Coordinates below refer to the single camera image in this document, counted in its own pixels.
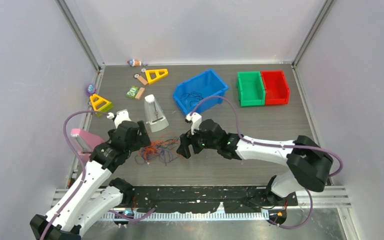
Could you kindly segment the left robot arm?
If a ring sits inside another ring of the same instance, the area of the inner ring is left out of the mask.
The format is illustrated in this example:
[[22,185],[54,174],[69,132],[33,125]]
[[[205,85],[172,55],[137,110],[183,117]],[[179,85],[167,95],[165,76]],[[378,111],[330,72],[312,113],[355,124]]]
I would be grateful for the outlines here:
[[124,120],[108,135],[109,140],[94,148],[84,171],[60,201],[45,215],[36,214],[31,219],[35,239],[80,240],[109,210],[133,202],[133,186],[119,177],[111,180],[99,196],[92,196],[131,153],[151,144],[145,123]]

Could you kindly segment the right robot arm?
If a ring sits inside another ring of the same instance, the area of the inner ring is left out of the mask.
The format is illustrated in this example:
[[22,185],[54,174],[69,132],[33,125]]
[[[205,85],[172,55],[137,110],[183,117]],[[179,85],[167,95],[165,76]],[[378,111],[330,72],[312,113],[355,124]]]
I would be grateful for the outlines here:
[[279,205],[301,189],[323,192],[333,165],[330,154],[307,136],[287,141],[256,139],[226,132],[212,119],[198,127],[193,125],[179,139],[176,152],[186,159],[209,149],[229,160],[260,160],[286,166],[287,172],[273,176],[266,185],[265,198],[271,205]]

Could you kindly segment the wooden block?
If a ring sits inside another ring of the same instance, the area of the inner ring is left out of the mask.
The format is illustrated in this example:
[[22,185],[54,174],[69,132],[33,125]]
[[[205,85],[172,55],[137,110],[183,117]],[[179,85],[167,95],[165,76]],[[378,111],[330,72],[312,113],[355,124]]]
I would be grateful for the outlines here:
[[144,92],[145,92],[145,88],[140,87],[139,90],[137,91],[137,94],[135,95],[135,99],[140,100]]

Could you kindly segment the green toy block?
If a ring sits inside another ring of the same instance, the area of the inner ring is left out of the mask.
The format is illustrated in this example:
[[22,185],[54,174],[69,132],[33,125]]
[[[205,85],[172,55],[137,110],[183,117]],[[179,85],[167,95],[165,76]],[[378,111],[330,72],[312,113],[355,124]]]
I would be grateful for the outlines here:
[[130,89],[127,91],[126,96],[130,99],[135,99],[136,95],[138,94],[140,88],[137,86],[131,86]]

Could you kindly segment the blue plastic bin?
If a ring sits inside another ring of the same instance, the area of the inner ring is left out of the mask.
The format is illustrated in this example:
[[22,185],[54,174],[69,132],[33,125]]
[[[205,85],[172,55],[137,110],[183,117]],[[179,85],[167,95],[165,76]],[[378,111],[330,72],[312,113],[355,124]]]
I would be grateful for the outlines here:
[[229,86],[213,70],[208,69],[182,83],[179,83],[172,94],[180,111],[187,115],[200,101],[209,96],[223,97]]

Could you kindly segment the yellow triangle toy near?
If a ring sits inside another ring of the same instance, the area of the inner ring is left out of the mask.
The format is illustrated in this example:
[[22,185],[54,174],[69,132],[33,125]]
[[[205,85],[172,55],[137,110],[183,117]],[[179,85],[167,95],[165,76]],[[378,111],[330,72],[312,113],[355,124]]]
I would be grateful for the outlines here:
[[99,113],[96,113],[98,117],[102,115],[101,112],[107,113],[109,110],[111,110],[114,107],[111,101],[99,96],[96,93],[92,94],[89,97],[89,101],[91,103],[93,110],[96,112],[99,112]]

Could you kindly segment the yellow triangle toy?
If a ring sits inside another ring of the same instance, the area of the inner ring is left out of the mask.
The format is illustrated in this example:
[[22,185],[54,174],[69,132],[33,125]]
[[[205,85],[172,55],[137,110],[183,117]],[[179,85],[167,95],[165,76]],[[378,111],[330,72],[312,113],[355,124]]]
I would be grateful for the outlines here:
[[89,101],[91,103],[93,110],[96,112],[99,112],[99,113],[96,113],[98,117],[102,115],[101,112],[107,113],[109,110],[111,110],[114,107],[111,101],[99,96],[96,93],[92,94],[89,97]]
[[169,75],[169,71],[166,68],[162,69],[147,69],[145,70],[145,76],[148,84],[154,84],[157,81],[167,77]]

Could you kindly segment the pink metronome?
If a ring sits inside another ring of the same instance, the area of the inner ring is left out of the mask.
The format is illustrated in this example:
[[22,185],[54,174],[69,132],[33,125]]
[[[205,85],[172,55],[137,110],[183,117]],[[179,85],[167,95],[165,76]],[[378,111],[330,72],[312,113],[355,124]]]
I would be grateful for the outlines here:
[[89,161],[94,148],[105,142],[102,137],[80,128],[73,128],[71,130],[70,141],[84,164]]

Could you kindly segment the yellow triangle toy far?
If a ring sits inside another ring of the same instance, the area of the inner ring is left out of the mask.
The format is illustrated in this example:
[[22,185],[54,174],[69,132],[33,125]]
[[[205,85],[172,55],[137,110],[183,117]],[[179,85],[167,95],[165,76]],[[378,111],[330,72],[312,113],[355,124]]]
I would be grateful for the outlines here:
[[154,84],[157,81],[167,77],[169,75],[169,71],[166,68],[162,69],[147,69],[145,70],[145,76],[148,84]]

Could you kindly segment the purple round toy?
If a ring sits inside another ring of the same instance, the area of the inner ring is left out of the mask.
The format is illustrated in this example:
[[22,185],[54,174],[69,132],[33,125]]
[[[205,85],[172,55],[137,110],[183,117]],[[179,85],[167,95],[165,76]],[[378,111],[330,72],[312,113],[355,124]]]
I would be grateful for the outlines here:
[[91,84],[89,84],[89,85],[87,86],[87,88],[86,88],[86,95],[87,95],[88,97],[90,97],[90,96],[92,96],[93,94],[95,94],[96,91],[97,91],[96,86],[95,86],[93,83],[91,83]]

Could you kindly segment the small figurine toy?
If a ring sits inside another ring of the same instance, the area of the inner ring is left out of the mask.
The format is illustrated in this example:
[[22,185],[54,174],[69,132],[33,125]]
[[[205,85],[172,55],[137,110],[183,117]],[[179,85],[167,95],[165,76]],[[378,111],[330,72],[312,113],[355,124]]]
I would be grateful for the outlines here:
[[138,66],[142,66],[143,65],[143,62],[140,61],[140,60],[137,60],[137,59],[129,59],[126,61],[126,63],[131,66],[131,67],[138,67]]

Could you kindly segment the green plastic bin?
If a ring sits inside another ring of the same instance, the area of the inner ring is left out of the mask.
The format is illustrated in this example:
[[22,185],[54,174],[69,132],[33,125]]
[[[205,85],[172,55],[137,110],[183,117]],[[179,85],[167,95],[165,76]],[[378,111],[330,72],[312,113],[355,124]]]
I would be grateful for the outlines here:
[[238,72],[236,87],[241,107],[257,107],[265,105],[266,89],[259,71]]

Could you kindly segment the red plastic bin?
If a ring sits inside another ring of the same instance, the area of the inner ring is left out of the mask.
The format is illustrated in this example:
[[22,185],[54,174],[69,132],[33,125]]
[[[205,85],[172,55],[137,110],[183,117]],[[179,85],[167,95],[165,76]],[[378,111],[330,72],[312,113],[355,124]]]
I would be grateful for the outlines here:
[[290,88],[282,70],[260,71],[265,89],[265,105],[287,105]]

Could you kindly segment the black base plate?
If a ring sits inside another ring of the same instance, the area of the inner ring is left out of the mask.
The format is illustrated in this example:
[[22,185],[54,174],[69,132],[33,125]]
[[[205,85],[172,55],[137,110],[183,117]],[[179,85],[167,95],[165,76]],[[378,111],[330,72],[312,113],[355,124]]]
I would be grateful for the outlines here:
[[295,207],[295,193],[269,201],[264,186],[135,186],[119,207],[146,213],[214,213],[222,205],[226,213],[256,213],[274,207]]

